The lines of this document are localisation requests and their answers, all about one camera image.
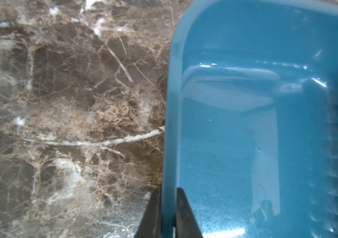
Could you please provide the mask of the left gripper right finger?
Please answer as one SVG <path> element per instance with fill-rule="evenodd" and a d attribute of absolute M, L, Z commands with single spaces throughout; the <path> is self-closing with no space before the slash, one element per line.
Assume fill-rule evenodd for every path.
<path fill-rule="evenodd" d="M 177 189 L 176 238 L 203 238 L 189 201 L 182 188 Z"/>

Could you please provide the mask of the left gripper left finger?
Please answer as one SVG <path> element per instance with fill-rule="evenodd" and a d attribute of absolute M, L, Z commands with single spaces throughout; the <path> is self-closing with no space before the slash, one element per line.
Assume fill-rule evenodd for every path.
<path fill-rule="evenodd" d="M 143 218 L 134 238 L 162 237 L 162 188 L 156 187 L 150 196 Z"/>

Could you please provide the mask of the teal plastic storage box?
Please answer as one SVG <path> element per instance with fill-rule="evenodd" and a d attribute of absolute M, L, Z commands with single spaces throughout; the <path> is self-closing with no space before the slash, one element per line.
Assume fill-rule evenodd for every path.
<path fill-rule="evenodd" d="M 338 6 L 194 1 L 171 44 L 163 237 L 338 238 Z"/>

